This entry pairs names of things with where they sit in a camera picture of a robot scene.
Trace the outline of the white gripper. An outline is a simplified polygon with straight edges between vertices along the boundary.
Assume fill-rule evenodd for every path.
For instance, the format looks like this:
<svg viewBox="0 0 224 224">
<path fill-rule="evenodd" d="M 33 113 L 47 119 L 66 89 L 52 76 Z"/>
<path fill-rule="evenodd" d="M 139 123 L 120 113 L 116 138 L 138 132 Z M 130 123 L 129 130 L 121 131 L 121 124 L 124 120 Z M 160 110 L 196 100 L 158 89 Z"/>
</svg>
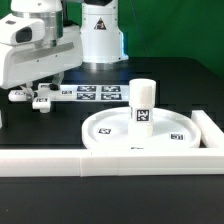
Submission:
<svg viewBox="0 0 224 224">
<path fill-rule="evenodd" d="M 63 71 L 82 57 L 80 29 L 63 25 L 61 0 L 11 1 L 11 13 L 0 19 L 0 88 L 21 85 L 32 102 L 32 81 L 54 75 L 49 88 L 58 91 Z"/>
</svg>

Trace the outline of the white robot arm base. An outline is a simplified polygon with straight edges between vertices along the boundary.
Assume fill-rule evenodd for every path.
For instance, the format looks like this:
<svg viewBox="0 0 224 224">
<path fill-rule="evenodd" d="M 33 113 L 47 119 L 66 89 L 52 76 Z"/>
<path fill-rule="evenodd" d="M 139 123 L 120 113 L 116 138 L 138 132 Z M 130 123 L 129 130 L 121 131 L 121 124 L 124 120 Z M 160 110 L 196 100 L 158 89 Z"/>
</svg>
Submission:
<svg viewBox="0 0 224 224">
<path fill-rule="evenodd" d="M 82 0 L 83 61 L 113 64 L 127 60 L 118 27 L 118 0 Z"/>
</svg>

